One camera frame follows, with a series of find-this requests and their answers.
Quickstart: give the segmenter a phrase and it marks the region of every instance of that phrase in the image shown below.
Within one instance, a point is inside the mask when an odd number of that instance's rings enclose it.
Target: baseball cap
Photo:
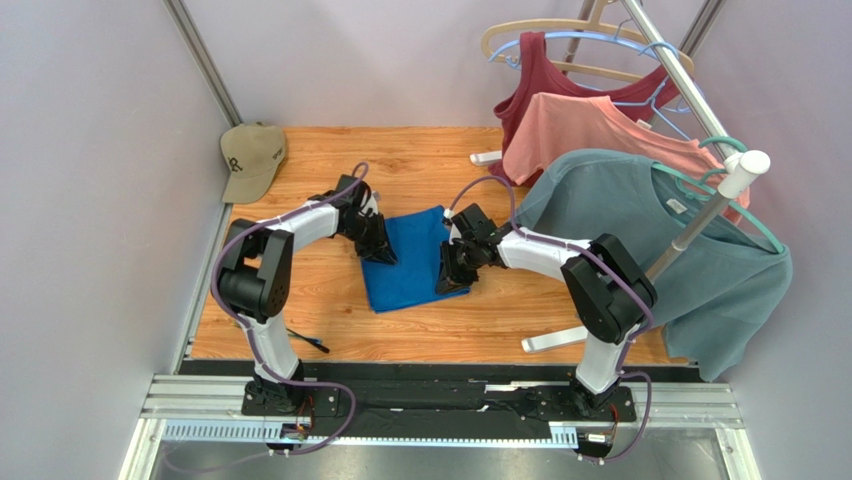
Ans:
[[[225,203],[253,203],[272,185],[278,165],[287,155],[280,127],[256,123],[236,126],[222,135],[222,155],[231,172],[222,195]]]

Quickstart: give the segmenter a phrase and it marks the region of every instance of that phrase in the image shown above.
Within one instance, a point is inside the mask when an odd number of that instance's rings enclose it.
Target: gray floor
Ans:
[[[631,440],[624,429],[618,442]],[[206,468],[262,452],[247,443],[185,442],[166,444],[169,461],[183,468]],[[447,447],[328,447],[304,457],[260,458],[205,475],[185,475],[158,462],[153,478],[315,479],[315,480],[554,480],[554,479],[727,479],[712,429],[652,430],[630,456],[598,467],[578,462],[570,451],[546,449]]]

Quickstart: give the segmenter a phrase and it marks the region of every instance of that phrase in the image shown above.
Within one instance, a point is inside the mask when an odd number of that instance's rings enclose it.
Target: cap brim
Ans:
[[[272,186],[277,170],[277,168],[270,168],[269,171],[251,178],[232,176],[228,179],[225,193],[222,194],[222,201],[225,203],[254,203],[260,200]]]

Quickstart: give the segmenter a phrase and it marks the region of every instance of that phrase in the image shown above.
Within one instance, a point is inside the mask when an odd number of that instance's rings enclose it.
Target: maroon tank top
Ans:
[[[569,97],[610,97],[615,102],[642,103],[653,95],[654,90],[668,75],[663,66],[649,73],[636,83],[626,85],[617,90],[600,91],[592,90],[574,83],[570,78],[556,68],[547,58],[547,44],[544,40],[544,32],[524,32],[520,39],[521,47],[521,82],[511,97],[503,100],[494,107],[494,115],[503,124],[503,153],[509,148],[512,138],[515,136],[524,113],[529,107],[532,96],[536,93],[554,93]],[[657,95],[657,105],[665,105],[677,97],[677,87],[674,82],[667,82],[666,86]],[[617,107],[628,118],[633,121],[648,120],[654,115],[650,105],[641,107]],[[503,161],[488,167],[492,175],[505,178],[516,185],[503,170]],[[535,184],[541,172],[533,175],[525,186],[531,187]]]

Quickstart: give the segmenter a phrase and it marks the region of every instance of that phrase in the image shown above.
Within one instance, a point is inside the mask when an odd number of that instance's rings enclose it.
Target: wooden floor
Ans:
[[[333,188],[361,160],[366,180],[381,193],[386,217],[448,206],[462,187],[486,174],[474,152],[498,150],[496,128],[293,128],[285,129],[289,159],[258,203],[237,205],[232,219],[260,220],[301,205]],[[526,189],[516,189],[520,201]],[[509,202],[497,182],[474,187],[459,204],[477,202],[498,225]],[[486,268],[469,295],[375,314],[367,306],[361,268],[351,242],[314,242],[294,257],[285,319],[297,332],[319,337],[325,355],[293,340],[304,359],[489,363],[577,363],[583,346],[529,355],[522,338],[579,326],[564,283],[521,270]],[[250,358],[242,331],[208,296],[192,348],[195,358]],[[642,336],[628,362],[672,363],[659,331]]]

